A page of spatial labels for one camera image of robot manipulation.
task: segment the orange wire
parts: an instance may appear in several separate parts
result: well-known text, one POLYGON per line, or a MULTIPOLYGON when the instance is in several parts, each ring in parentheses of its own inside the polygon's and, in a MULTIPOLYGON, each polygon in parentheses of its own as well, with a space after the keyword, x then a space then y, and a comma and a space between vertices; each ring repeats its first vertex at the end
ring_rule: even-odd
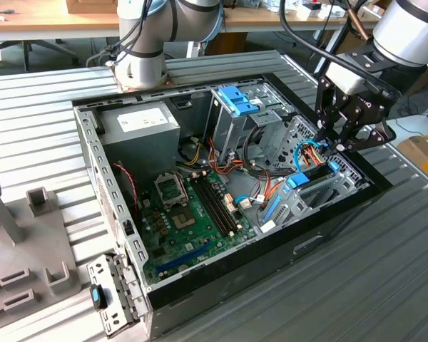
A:
POLYGON ((311 165, 310 165, 310 163, 307 161, 307 157, 306 157, 306 155, 305 155, 305 150, 303 150, 302 151, 302 158, 303 158, 303 160, 305 161, 305 164, 306 164, 306 167, 310 167, 311 165))
MULTIPOLYGON (((212 138, 209 138, 209 146, 211 148, 211 151, 209 153, 208 158, 209 158, 209 160, 212 160, 215 158, 214 142, 213 142, 212 138)), ((226 170, 226 169, 230 166, 230 163, 228 163, 226 166, 218 166, 217 162, 213 162, 213 163, 209 163, 209 166, 211 166, 214 169, 214 171, 216 171, 218 174, 227 175, 228 173, 232 172, 234 169, 243 165, 242 160, 235 159, 235 160, 233 160, 233 162, 237 163, 237 164, 232 166, 229 170, 226 170)))
POLYGON ((314 146, 311 146, 311 150, 312 150, 312 152, 314 153, 314 157, 315 157, 315 159, 317 159, 318 161, 319 161, 319 163, 320 163, 320 165, 323 163, 323 161, 320 159, 320 157, 318 156, 318 154, 317 154, 317 151, 315 150, 315 148, 314 148, 314 146))
POLYGON ((274 186, 271 188, 270 192, 268 193, 268 196, 265 197, 265 201, 270 200, 270 198, 272 197, 272 194, 275 193, 275 191, 279 187, 280 183, 282 183, 282 180, 280 182, 277 182, 276 184, 274 184, 274 186))

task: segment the black cable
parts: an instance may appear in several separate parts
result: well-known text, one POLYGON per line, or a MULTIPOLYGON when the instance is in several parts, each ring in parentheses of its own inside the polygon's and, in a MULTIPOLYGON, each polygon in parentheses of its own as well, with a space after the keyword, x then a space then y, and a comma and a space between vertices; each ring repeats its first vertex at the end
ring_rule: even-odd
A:
POLYGON ((252 136, 256 138, 263 130, 263 127, 254 127, 246 137, 243 143, 243 167, 248 171, 249 175, 253 176, 254 178, 257 178, 258 180, 262 180, 267 175, 270 179, 277 178, 277 177, 284 177, 292 174, 294 170, 290 167, 283 167, 280 169, 272 169, 272 170, 266 170, 265 168, 255 165, 256 167, 260 168, 259 170, 255 170, 253 166, 249 163, 249 157, 248 157, 248 148, 250 141, 252 141, 252 136))
POLYGON ((347 7, 347 10, 352 8, 352 5, 350 4, 349 0, 344 0, 345 6, 347 7))
POLYGON ((123 56, 118 61, 114 62, 114 64, 116 64, 116 65, 119 64, 130 53, 130 51, 133 49, 136 42, 140 38, 141 32, 143 31, 144 21, 148 17, 148 12, 149 12, 149 8, 151 7, 151 4, 152 4, 152 0, 148 0, 147 2, 145 1, 143 3, 143 9, 141 10, 141 17, 139 19, 140 25, 138 28, 138 32, 136 33, 135 38, 133 38, 131 41, 129 41, 123 48, 119 49, 119 51, 116 53, 117 56, 119 56, 119 54, 121 54, 124 51, 125 51, 125 53, 123 54, 123 56))
POLYGON ((289 44, 295 44, 296 43, 295 41, 286 41, 283 37, 278 36, 277 32, 273 32, 273 33, 276 37, 278 37, 281 41, 284 41, 285 43, 289 43, 289 44))
POLYGON ((411 96, 408 96, 406 103, 401 104, 401 106, 397 109, 398 115, 402 118, 411 115, 419 115, 419 108, 417 105, 410 102, 411 96))
MULTIPOLYGON (((325 24, 323 25, 322 28, 322 32, 320 32, 320 36, 317 39, 317 43, 315 44, 318 48, 320 48, 322 46, 322 40, 323 40, 323 35, 325 34, 325 30, 327 29, 327 25, 328 25, 328 21, 330 20, 330 16, 331 13, 333 11, 333 7, 335 6, 335 0, 330 0, 331 2, 331 6, 330 6, 330 12, 328 12, 328 17, 325 20, 325 24)), ((309 67, 309 62, 311 61, 311 59, 315 56, 315 53, 312 52, 309 57, 307 57, 306 63, 305 63, 305 69, 307 70, 307 68, 309 67)))
POLYGON ((423 134, 421 134, 420 132, 417 132, 417 131, 415 131, 415 130, 408 130, 408 129, 406 129, 406 128, 402 127, 402 126, 398 123, 398 119, 393 118, 393 120, 396 122, 396 124, 397 124, 397 126, 398 126, 398 127, 401 127, 401 128, 402 128, 403 130, 405 130, 406 132, 409 132, 409 133, 412 133, 412 134, 420 134, 420 135, 423 137, 423 134))
POLYGON ((347 69, 348 71, 353 72, 355 75, 358 75, 365 80, 368 80, 372 85, 380 88, 382 90, 381 96, 397 100, 401 98, 402 94, 399 90, 397 90, 395 87, 392 87, 387 82, 381 80, 380 78, 377 78, 376 76, 372 75, 371 73, 368 73, 367 71, 362 70, 358 66, 355 66, 352 63, 349 63, 327 51, 324 51, 311 43, 307 42, 305 39, 298 36, 290 27, 289 23, 287 22, 287 19, 285 18, 285 0, 280 0, 280 6, 279 6, 279 17, 280 17, 280 23, 282 26, 284 26, 284 29, 287 31, 288 34, 292 36, 293 39, 295 39, 298 43, 301 43, 303 46, 306 46, 311 51, 314 51, 315 53, 321 55, 322 57, 326 58, 327 60, 338 64, 339 66, 342 66, 343 68, 347 69))
MULTIPOLYGON (((149 1, 149 5, 147 6, 147 7, 151 7, 151 2, 152 2, 152 0, 150 0, 149 1)), ((145 4, 147 4, 147 2, 144 2, 143 3, 143 9, 146 7, 145 6, 145 4)), ((112 53, 114 53, 115 52, 115 50, 117 50, 117 48, 119 47, 119 52, 116 52, 116 54, 118 55, 120 52, 121 52, 121 50, 120 50, 120 45, 124 42, 124 41, 126 41, 127 39, 128 39, 128 37, 130 37, 131 36, 131 34, 138 28, 138 26, 142 26, 141 25, 141 22, 142 22, 142 19, 143 18, 143 15, 141 15, 141 18, 139 19, 139 20, 137 20, 136 22, 135 22, 135 24, 132 26, 132 28, 130 29, 130 31, 128 31, 127 32, 127 34, 123 37, 123 38, 121 38, 121 39, 119 39, 117 42, 115 42, 113 45, 107 45, 107 46, 105 46, 104 48, 103 48, 103 50, 101 50, 100 52, 98 52, 98 53, 96 53, 95 55, 92 55, 91 57, 89 57, 89 58, 87 58, 87 60, 86 60, 86 68, 88 68, 88 65, 89 65, 89 63, 91 62, 91 61, 94 61, 95 60, 95 58, 98 58, 98 57, 100 57, 100 56, 105 56, 105 55, 111 55, 112 53)))

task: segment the aluminum extrusion table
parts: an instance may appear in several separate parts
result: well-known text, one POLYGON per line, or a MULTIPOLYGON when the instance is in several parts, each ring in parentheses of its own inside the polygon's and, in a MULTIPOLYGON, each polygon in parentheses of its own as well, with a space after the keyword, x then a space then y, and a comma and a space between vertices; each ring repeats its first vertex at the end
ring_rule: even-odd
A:
MULTIPOLYGON (((274 72, 313 106, 316 82, 273 51, 168 62, 178 84, 274 72)), ((117 91, 105 68, 0 77, 5 202, 53 190, 83 290, 0 329, 0 341, 106 341, 86 264, 113 248, 70 100, 117 91)), ((391 146, 363 153, 396 187, 338 238, 159 341, 428 340, 428 179, 391 146)), ((135 328, 115 341, 139 341, 135 328)))

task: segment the red wire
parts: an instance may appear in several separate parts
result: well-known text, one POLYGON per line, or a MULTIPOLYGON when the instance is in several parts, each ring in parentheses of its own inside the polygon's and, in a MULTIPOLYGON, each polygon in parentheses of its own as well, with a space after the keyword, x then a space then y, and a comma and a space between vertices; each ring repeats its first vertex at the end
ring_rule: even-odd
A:
POLYGON ((121 169, 123 171, 123 173, 125 173, 127 175, 128 180, 130 181, 131 187, 133 189, 133 197, 135 200, 135 218, 138 221, 138 195, 136 194, 136 187, 135 187, 135 182, 133 181, 133 177, 131 177, 131 174, 123 166, 121 166, 115 162, 113 163, 113 166, 121 169))

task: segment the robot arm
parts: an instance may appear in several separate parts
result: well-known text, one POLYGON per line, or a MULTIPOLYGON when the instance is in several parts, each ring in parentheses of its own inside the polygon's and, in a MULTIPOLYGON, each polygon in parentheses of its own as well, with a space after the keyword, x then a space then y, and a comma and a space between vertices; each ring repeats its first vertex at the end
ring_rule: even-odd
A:
MULTIPOLYGON (((405 93, 427 69, 428 0, 393 0, 367 44, 338 57, 405 93)), ((332 146, 338 150, 363 150, 396 138, 386 118, 398 97, 384 96, 374 83, 333 62, 319 81, 316 140, 332 133, 339 120, 344 123, 332 146), (359 138, 365 125, 375 127, 359 138)))
POLYGON ((223 21, 220 0, 119 0, 117 12, 120 38, 129 35, 122 46, 129 47, 119 54, 115 74, 128 88, 161 86, 167 78, 164 42, 209 41, 223 21), (146 21, 135 28, 144 6, 149 6, 146 21))

